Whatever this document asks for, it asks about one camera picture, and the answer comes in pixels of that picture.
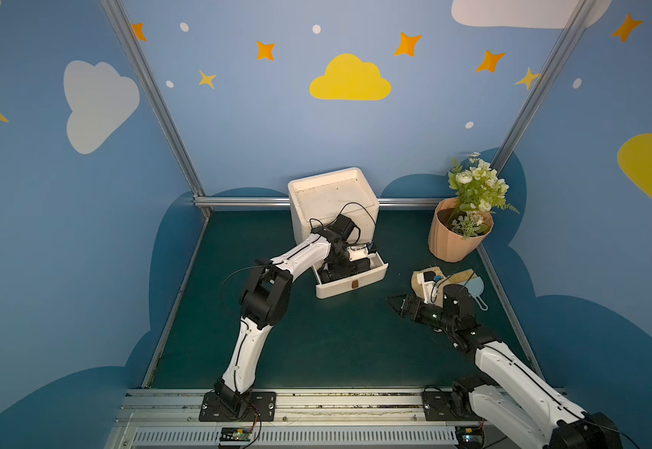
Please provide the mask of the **white bottom drawer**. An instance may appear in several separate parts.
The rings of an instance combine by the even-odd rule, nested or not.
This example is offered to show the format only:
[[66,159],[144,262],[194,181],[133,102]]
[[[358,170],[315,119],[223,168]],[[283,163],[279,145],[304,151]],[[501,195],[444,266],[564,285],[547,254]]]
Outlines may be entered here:
[[328,299],[328,297],[342,295],[382,281],[386,276],[389,264],[383,261],[379,253],[369,254],[368,260],[370,263],[368,271],[331,282],[322,280],[318,271],[319,265],[312,267],[311,271],[316,277],[316,297]]

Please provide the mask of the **black umbrella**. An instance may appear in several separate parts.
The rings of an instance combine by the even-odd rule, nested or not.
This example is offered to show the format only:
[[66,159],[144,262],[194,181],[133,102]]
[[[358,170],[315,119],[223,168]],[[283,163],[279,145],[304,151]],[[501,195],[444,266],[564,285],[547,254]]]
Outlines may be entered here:
[[350,278],[351,276],[370,271],[370,269],[371,265],[368,258],[362,258],[356,261],[341,260],[326,262],[318,270],[318,274],[323,284],[329,284],[329,282]]

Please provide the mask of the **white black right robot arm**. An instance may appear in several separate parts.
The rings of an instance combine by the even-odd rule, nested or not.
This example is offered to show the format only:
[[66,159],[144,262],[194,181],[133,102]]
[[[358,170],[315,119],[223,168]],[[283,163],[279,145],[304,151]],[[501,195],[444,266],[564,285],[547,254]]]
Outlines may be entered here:
[[388,297],[402,318],[445,334],[481,371],[456,381],[451,411],[496,426],[521,448],[621,448],[621,432],[604,413],[588,413],[522,362],[475,316],[466,286],[438,288],[440,299],[414,294]]

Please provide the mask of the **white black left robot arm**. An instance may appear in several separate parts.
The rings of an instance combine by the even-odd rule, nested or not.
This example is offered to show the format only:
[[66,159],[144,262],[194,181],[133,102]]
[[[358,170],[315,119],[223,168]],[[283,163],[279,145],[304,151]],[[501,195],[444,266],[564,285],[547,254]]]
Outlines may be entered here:
[[348,241],[356,224],[343,214],[330,224],[320,224],[309,236],[281,256],[259,260],[250,269],[240,299],[239,336],[230,364],[215,383],[222,405],[234,415],[249,407],[249,393],[265,340],[289,305],[292,284],[304,272],[318,266],[320,280],[340,281],[369,271],[368,256],[354,256]]

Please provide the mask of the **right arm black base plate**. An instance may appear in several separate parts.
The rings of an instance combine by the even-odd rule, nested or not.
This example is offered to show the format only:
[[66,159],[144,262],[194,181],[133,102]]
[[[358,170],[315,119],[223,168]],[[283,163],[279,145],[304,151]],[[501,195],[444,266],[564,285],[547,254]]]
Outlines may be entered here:
[[425,388],[421,393],[423,412],[429,422],[480,421],[470,407],[467,394],[461,391],[446,391]]

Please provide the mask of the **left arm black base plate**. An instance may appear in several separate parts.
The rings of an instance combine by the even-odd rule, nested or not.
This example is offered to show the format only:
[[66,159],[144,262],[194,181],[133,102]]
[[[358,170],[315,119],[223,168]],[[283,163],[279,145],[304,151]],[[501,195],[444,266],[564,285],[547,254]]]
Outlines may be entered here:
[[202,399],[198,419],[200,422],[246,422],[257,419],[273,422],[277,393],[252,391],[245,395],[217,394],[209,391]]

